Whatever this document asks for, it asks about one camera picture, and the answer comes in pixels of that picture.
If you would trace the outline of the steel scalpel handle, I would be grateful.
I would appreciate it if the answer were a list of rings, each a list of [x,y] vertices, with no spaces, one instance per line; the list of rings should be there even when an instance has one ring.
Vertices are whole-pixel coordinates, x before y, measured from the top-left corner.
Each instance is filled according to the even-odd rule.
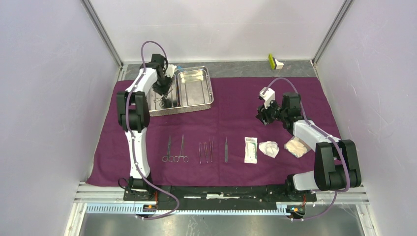
[[[213,162],[213,145],[214,145],[214,137],[209,139],[209,149],[210,149],[210,162]]]
[[[228,139],[225,137],[225,163],[228,163]]]

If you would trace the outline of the white gauze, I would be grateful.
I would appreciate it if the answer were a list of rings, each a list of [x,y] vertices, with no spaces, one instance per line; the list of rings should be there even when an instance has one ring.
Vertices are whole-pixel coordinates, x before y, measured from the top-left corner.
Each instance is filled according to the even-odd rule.
[[[279,153],[279,146],[277,142],[266,141],[259,143],[259,150],[266,156],[275,158]]]

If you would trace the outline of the beige gauze roll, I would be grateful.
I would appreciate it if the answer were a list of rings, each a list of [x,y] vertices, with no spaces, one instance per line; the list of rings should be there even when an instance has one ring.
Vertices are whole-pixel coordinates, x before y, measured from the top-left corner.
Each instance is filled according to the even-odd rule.
[[[301,158],[311,150],[311,147],[308,146],[300,138],[297,138],[297,137],[293,136],[284,145],[284,149],[286,149],[289,153],[291,153],[296,158]]]

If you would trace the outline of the white sterile packet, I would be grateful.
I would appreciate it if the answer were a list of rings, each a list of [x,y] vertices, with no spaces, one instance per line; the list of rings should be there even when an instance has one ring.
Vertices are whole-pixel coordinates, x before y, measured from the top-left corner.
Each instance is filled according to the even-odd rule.
[[[257,164],[257,144],[257,138],[245,137],[245,163]]]

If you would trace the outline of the steel surgical scissors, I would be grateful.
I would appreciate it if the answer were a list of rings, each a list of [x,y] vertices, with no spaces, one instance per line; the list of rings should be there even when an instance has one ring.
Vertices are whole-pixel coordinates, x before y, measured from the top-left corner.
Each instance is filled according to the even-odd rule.
[[[173,162],[174,161],[174,157],[171,155],[171,135],[169,136],[169,139],[168,139],[167,154],[162,157],[162,161],[163,162]]]

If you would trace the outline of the metal instrument tray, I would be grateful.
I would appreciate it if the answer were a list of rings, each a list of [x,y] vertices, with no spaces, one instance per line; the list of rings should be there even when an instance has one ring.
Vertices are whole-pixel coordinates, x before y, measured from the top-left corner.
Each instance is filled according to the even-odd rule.
[[[208,110],[214,102],[211,79],[205,66],[176,69],[167,98],[171,107],[162,109],[154,103],[155,98],[162,97],[155,91],[148,93],[149,113],[152,117],[190,113]]]

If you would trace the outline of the purple cloth wrap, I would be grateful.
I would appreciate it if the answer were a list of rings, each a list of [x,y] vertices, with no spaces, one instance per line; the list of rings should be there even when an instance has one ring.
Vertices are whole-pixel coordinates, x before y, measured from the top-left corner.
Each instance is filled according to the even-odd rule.
[[[306,115],[327,133],[340,137],[328,100],[317,78],[289,78],[274,82],[272,78],[213,78],[214,102],[208,110],[152,117],[146,134],[147,158],[151,178],[156,185],[177,186],[258,186],[283,184],[288,175],[304,173],[314,168],[314,152],[296,158],[284,149],[292,135],[282,123],[262,124],[257,118],[258,98],[266,86],[282,94],[297,90]],[[171,135],[171,155],[180,153],[184,135],[184,154],[189,162],[163,162]],[[214,137],[213,162],[210,162],[209,139]],[[228,163],[225,163],[225,137],[228,139]],[[245,137],[257,138],[257,164],[247,164]],[[278,143],[275,158],[264,155],[259,143]],[[198,142],[202,143],[202,163],[199,163]],[[205,160],[204,142],[208,146]]]

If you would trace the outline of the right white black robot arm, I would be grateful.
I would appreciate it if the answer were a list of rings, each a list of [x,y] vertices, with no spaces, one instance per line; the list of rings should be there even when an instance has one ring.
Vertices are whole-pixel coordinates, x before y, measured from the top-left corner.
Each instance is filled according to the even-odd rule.
[[[296,92],[283,94],[282,103],[275,100],[275,92],[264,88],[259,93],[263,105],[258,107],[256,118],[264,125],[275,120],[315,152],[314,169],[289,175],[284,195],[291,201],[298,200],[307,190],[337,191],[361,185],[361,174],[356,145],[351,140],[341,140],[305,119],[301,97]]]

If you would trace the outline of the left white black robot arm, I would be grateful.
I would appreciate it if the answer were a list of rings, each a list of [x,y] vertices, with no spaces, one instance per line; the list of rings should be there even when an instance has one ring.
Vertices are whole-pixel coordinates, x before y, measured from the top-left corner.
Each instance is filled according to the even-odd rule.
[[[126,200],[151,200],[155,195],[146,151],[146,132],[150,123],[147,95],[150,91],[164,96],[173,78],[166,75],[168,60],[153,54],[144,63],[137,78],[124,91],[117,93],[118,123],[125,131],[130,156],[130,174],[125,186]]]

